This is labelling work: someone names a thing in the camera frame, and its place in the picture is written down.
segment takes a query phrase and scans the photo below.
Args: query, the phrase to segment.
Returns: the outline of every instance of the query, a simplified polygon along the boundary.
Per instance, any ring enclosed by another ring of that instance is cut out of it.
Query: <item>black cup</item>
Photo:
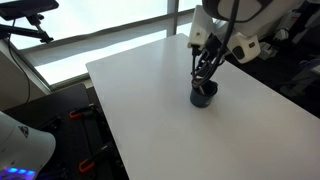
[[[202,92],[199,88],[192,87],[190,101],[198,108],[205,108],[210,105],[212,97],[218,92],[218,84],[213,81],[208,81],[201,86]]]

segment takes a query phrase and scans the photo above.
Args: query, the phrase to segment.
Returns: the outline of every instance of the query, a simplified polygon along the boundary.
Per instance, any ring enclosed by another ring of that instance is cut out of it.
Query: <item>white table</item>
[[[320,120],[225,62],[205,109],[173,36],[87,64],[131,180],[319,180]]]

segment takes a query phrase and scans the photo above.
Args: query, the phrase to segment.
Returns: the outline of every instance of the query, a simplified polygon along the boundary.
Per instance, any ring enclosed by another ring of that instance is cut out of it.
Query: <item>blue light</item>
[[[28,171],[27,172],[27,175],[33,175],[33,174],[35,174],[36,172],[34,172],[34,171]]]
[[[24,173],[26,173],[26,172],[27,172],[27,170],[20,169],[20,170],[18,171],[18,174],[24,174]]]
[[[10,169],[8,170],[9,173],[15,173],[15,172],[17,172],[17,171],[18,171],[17,168],[10,168]]]

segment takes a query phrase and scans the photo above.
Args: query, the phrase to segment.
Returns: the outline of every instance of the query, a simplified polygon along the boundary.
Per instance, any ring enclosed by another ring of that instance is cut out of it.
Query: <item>wall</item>
[[[23,64],[31,79],[31,100],[46,94],[49,90]],[[0,111],[23,104],[27,99],[27,79],[22,71],[13,63],[4,42],[0,42]]]

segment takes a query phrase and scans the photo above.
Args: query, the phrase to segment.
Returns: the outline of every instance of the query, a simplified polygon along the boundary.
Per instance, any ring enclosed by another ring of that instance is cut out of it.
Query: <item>window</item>
[[[189,35],[194,7],[201,0],[56,0],[41,13],[41,28],[55,40],[12,35],[20,56],[50,89],[87,77],[85,64],[176,33]],[[12,25],[0,18],[0,24]],[[36,29],[26,18],[17,27]]]

